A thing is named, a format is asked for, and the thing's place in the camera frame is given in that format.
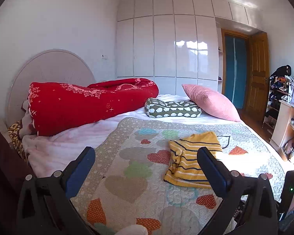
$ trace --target polka dot heart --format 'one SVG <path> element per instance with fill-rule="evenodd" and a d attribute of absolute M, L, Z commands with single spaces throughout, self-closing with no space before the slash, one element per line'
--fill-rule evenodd
<path fill-rule="evenodd" d="M 171 154 L 167 150 L 159 150 L 158 153 L 151 153 L 147 155 L 149 161 L 158 164 L 169 165 Z"/>
<path fill-rule="evenodd" d="M 243 154 L 246 154 L 246 153 L 248 153 L 246 150 L 236 146 L 235 148 L 233 148 L 230 151 L 229 155 L 243 155 Z"/>
<path fill-rule="evenodd" d="M 88 205 L 88 209 L 87 209 L 86 218 L 87 218 L 87 221 L 90 222 L 91 224 L 94 224 L 94 223 L 102 223 L 104 225 L 107 224 L 106 215 L 103 211 L 99 198 L 90 201 L 90 204 Z"/>
<path fill-rule="evenodd" d="M 144 226 L 148 231 L 148 235 L 151 235 L 152 231 L 158 230 L 161 227 L 160 221 L 153 218 L 136 218 L 136 224 Z"/>
<path fill-rule="evenodd" d="M 212 194 L 203 195 L 196 199 L 198 205 L 203 205 L 207 209 L 213 209 L 217 205 L 214 196 Z"/>
<path fill-rule="evenodd" d="M 150 140 L 147 140 L 147 139 L 143 139 L 140 143 L 141 144 L 150 144 L 151 141 Z"/>
<path fill-rule="evenodd" d="M 266 172 L 265 174 L 267 175 L 268 179 L 272 179 L 273 178 L 273 175 L 271 173 Z"/>

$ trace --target folded red quilt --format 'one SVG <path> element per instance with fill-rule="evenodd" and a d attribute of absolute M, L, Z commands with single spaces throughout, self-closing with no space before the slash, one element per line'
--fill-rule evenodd
<path fill-rule="evenodd" d="M 124 79 L 82 87 L 64 83 L 37 83 L 29 87 L 29 112 L 40 136 L 93 123 L 144 106 L 159 93 L 147 79 Z"/>

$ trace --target headboard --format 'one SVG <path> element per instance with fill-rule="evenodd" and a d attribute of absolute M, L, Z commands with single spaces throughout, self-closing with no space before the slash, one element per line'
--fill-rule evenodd
<path fill-rule="evenodd" d="M 24 116 L 21 107 L 32 82 L 88 86 L 95 83 L 95 78 L 85 62 L 69 51 L 52 49 L 34 56 L 24 64 L 11 85 L 5 116 L 8 126 Z"/>

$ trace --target wooden floor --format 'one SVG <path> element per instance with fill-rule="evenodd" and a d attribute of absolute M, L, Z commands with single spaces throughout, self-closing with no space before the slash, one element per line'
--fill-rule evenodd
<path fill-rule="evenodd" d="M 262 139 L 269 143 L 271 139 L 271 134 L 262 128 L 262 123 L 255 121 L 253 118 L 248 116 L 243 110 L 238 109 L 237 112 L 239 113 L 241 119 L 247 124 L 250 128 L 252 128 Z"/>

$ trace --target silver bolt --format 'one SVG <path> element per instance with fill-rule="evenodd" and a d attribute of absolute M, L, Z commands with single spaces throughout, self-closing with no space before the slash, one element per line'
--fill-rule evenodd
<path fill-rule="evenodd" d="M 231 175 L 232 175 L 233 177 L 238 177 L 238 176 L 240 175 L 240 173 L 239 173 L 237 170 L 232 170 L 232 171 L 231 171 Z"/>
<path fill-rule="evenodd" d="M 58 178 L 59 176 L 61 176 L 61 174 L 62 174 L 61 170 L 57 170 L 53 173 L 53 176 Z"/>
<path fill-rule="evenodd" d="M 266 175 L 266 174 L 263 174 L 263 173 L 260 174 L 260 177 L 261 177 L 263 180 L 268 179 L 267 175 Z"/>
<path fill-rule="evenodd" d="M 27 181 L 29 181 L 29 180 L 31 180 L 32 179 L 32 174 L 28 174 L 26 177 L 25 177 L 25 179 L 27 180 Z"/>

